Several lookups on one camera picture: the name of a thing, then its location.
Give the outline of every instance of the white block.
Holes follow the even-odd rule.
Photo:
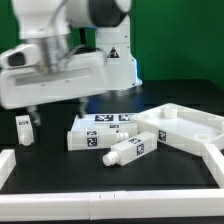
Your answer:
[[[173,190],[127,193],[127,218],[224,215],[224,190]]]
[[[16,165],[14,150],[3,150],[0,154],[0,190]]]
[[[102,130],[102,129],[115,129],[116,131],[119,132],[127,132],[130,138],[138,134],[138,125],[136,123],[94,124],[90,127],[90,130]]]
[[[33,128],[29,115],[16,117],[19,144],[29,146],[34,142]]]
[[[0,221],[89,220],[89,193],[0,196]]]
[[[216,145],[219,150],[224,149],[224,133],[212,141],[212,144]]]
[[[112,116],[111,121],[99,121],[97,117]],[[71,131],[79,131],[80,129],[90,129],[93,125],[106,124],[128,124],[134,114],[87,114],[84,118],[76,116]]]
[[[205,145],[202,158],[220,188],[224,189],[224,157],[213,144]]]
[[[126,218],[125,198],[125,192],[91,193],[90,220]]]

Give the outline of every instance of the black table surface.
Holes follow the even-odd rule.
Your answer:
[[[205,80],[146,81],[140,94],[119,99],[91,97],[89,114],[139,113],[166,103],[224,116],[224,92]],[[79,105],[65,101],[39,106],[40,128],[34,127],[35,144],[18,144],[15,117],[24,110],[0,110],[0,151],[15,149],[17,165],[0,194],[93,191],[177,190],[218,188],[201,158],[158,144],[158,150],[125,167],[105,167],[109,149],[68,152],[71,130]],[[224,217],[159,218],[53,223],[224,223]]]

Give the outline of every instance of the white robot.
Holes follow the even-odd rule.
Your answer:
[[[103,52],[69,49],[72,27],[116,27],[131,0],[12,0],[23,44],[1,55],[1,104],[28,107],[110,90]]]

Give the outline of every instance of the white object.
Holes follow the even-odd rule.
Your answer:
[[[0,153],[0,190],[16,165],[14,150],[3,150]]]
[[[123,124],[94,124],[90,130],[115,129],[118,132],[127,132],[129,137],[134,137],[138,134],[138,125],[136,123]]]
[[[71,131],[79,131],[80,129],[92,129],[95,126],[122,125],[130,123],[130,119],[134,114],[86,114],[80,119],[76,116]]]
[[[34,44],[21,44],[13,50],[9,50],[4,52],[0,57],[0,64],[4,69],[11,69],[11,65],[9,64],[8,58],[12,55],[21,53],[25,57],[25,65],[18,67],[29,67],[34,66],[40,62],[41,53],[40,49],[37,45]]]
[[[105,149],[129,138],[127,132],[117,132],[114,129],[87,130],[68,132],[68,151]]]
[[[34,142],[34,135],[30,117],[28,115],[16,117],[16,126],[19,144],[31,145]]]
[[[132,117],[139,132],[149,131],[158,141],[188,153],[202,156],[204,144],[224,148],[224,117],[166,104]]]
[[[115,164],[124,166],[155,149],[157,149],[157,136],[144,132],[112,146],[111,152],[103,157],[103,162],[106,166]]]
[[[224,157],[214,144],[205,144],[202,159],[220,188],[224,189]]]
[[[0,196],[0,221],[223,215],[224,190],[218,189]]]
[[[13,109],[104,93],[104,62],[103,54],[96,52],[74,56],[65,72],[49,76],[32,67],[3,70],[1,104]]]
[[[90,220],[124,219],[126,217],[126,192],[90,193]]]
[[[107,55],[107,77],[109,90],[128,90],[141,86],[137,77],[137,61],[131,54],[130,17],[116,28],[99,28],[96,30],[96,46]]]

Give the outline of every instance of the warning label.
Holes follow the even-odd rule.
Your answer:
[[[120,58],[116,49],[113,47],[107,58]]]

